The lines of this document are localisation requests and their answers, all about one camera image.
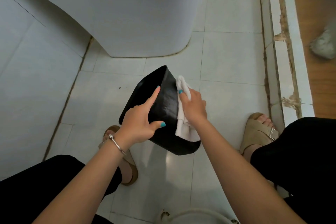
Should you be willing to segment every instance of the bracelet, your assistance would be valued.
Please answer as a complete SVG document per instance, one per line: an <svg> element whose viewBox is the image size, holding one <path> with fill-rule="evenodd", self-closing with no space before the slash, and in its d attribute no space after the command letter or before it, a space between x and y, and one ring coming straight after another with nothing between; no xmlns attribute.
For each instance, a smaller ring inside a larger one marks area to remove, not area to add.
<svg viewBox="0 0 336 224"><path fill-rule="evenodd" d="M114 144L117 146L117 148L121 151L122 154L126 155L126 153L120 148L120 146L117 144L117 142L114 140L114 136L113 135L109 135L108 138L114 142Z"/></svg>

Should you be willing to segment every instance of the toilet bowl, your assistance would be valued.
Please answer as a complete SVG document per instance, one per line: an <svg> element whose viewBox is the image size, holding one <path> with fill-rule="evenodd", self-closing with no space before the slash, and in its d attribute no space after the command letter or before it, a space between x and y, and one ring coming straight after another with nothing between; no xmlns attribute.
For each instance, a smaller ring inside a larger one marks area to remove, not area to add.
<svg viewBox="0 0 336 224"><path fill-rule="evenodd" d="M202 0L49 0L113 57L155 57L188 44Z"/></svg>

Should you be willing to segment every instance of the white cloth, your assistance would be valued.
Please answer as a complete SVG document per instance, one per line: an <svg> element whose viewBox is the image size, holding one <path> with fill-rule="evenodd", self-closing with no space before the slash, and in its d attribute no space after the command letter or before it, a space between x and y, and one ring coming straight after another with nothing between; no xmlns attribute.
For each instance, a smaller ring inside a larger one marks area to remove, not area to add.
<svg viewBox="0 0 336 224"><path fill-rule="evenodd" d="M191 88L183 78L179 76L176 80L177 94L179 96L179 91L187 95L188 99L191 100L191 94L189 88ZM200 140L199 135L197 134L195 128L188 122L187 118L184 115L182 102L180 97L178 97L178 114L177 114L177 128L175 136L181 137L190 142L198 142Z"/></svg>

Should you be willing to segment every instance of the black plastic bin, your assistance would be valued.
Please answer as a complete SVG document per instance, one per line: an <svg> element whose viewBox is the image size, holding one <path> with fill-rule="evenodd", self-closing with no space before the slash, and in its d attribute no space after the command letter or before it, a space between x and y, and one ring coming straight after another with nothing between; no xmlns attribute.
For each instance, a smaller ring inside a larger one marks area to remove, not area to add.
<svg viewBox="0 0 336 224"><path fill-rule="evenodd" d="M189 142L175 136L179 103L176 79L167 66L158 68L138 83L119 118L119 124L123 123L126 112L136 105L145 103L157 86L161 86L161 90L149 111L148 121L151 123L163 120L166 126L158 129L150 140L176 155L194 153L199 148L200 141Z"/></svg>

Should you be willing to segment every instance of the beige sandal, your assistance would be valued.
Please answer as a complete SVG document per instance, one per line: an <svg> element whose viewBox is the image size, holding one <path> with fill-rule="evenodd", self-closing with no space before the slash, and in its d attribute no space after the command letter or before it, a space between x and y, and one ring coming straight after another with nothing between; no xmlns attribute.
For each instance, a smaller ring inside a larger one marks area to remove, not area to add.
<svg viewBox="0 0 336 224"><path fill-rule="evenodd" d="M257 119L262 115L263 113L256 112L248 118L243 142L241 143L239 150L240 154L243 154L245 149L252 144L260 144L264 146L278 139L278 131L257 121Z"/></svg>
<svg viewBox="0 0 336 224"><path fill-rule="evenodd" d="M120 129L120 127L117 126L117 125L113 125L113 126L109 127L108 129L105 130L105 133L104 133L104 135L103 135L103 138L104 138L104 136L105 136L105 134L106 134L106 132L107 132L108 130L112 130L114 133L116 133L119 129ZM105 141L103 141L103 142L101 142L101 143L99 144L99 146L98 146L99 149L104 145L104 142L105 142ZM126 155L123 157L123 159L129 163L129 165L130 165L130 167L131 167L131 169L132 169L132 174L133 174L133 175L132 175L132 179L131 179L130 182L128 182L128 183L121 183L121 184L124 185L124 186L130 186L130 185L132 185L133 183L135 183L136 180L138 179L138 169L137 169L137 166L135 165L135 162L134 162L134 160L133 160L133 157L132 157L132 155L131 155L130 150L127 150L125 153L126 153Z"/></svg>

